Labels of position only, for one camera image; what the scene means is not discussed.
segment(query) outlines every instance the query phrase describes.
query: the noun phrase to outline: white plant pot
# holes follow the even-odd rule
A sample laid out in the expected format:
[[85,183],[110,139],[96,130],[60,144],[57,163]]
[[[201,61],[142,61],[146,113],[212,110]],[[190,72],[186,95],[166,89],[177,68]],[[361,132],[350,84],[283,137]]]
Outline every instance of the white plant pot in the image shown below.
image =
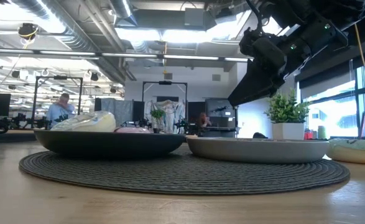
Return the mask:
[[304,140],[303,123],[272,124],[273,139]]

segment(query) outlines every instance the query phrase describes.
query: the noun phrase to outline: wooden table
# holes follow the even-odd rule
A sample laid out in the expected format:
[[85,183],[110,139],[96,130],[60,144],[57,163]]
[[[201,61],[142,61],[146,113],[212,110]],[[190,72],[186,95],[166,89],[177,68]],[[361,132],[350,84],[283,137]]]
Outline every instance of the wooden table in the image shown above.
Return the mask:
[[0,223],[365,224],[365,165],[351,180],[313,190],[245,196],[174,196],[90,189],[25,174],[19,159],[36,142],[0,144]]

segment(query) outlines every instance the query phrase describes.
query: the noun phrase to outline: green plant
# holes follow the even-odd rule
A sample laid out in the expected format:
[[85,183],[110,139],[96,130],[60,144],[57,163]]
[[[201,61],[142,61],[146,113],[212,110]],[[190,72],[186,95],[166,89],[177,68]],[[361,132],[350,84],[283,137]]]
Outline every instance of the green plant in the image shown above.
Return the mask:
[[156,119],[156,120],[159,120],[160,118],[162,118],[164,115],[165,115],[165,112],[164,110],[161,110],[161,109],[157,109],[157,110],[152,110],[150,112],[150,115]]
[[309,113],[310,104],[297,103],[294,90],[288,96],[276,94],[269,103],[269,109],[264,113],[273,123],[304,123]]

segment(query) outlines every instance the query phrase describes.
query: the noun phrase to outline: bowl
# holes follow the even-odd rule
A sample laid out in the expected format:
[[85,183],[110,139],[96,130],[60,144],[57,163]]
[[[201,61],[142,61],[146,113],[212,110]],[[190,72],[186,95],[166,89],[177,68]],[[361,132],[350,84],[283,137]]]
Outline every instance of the bowl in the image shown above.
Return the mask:
[[137,159],[164,156],[178,149],[182,134],[98,133],[36,130],[46,149],[70,157]]
[[328,141],[299,141],[241,138],[187,138],[191,152],[208,159],[294,164],[321,159],[329,148]]

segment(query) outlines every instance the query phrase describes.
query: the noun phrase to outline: round woven placemat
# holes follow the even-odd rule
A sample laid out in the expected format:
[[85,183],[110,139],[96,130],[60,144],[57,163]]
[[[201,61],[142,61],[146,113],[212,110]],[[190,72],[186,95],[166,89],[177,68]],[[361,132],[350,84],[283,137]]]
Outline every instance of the round woven placemat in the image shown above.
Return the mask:
[[167,157],[143,161],[89,161],[39,152],[23,158],[19,166],[32,175],[69,184],[187,195],[286,192],[349,178],[349,170],[333,161],[248,164],[203,159],[181,149]]

